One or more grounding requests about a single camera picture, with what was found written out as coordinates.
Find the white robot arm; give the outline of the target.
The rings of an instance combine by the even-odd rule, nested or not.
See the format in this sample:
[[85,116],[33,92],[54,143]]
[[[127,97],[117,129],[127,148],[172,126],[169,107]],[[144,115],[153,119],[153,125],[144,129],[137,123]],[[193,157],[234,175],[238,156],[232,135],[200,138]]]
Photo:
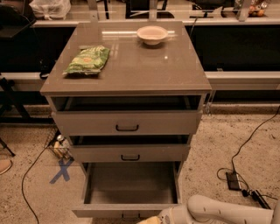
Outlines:
[[280,202],[275,209],[242,206],[193,195],[186,204],[171,206],[137,224],[280,224]]

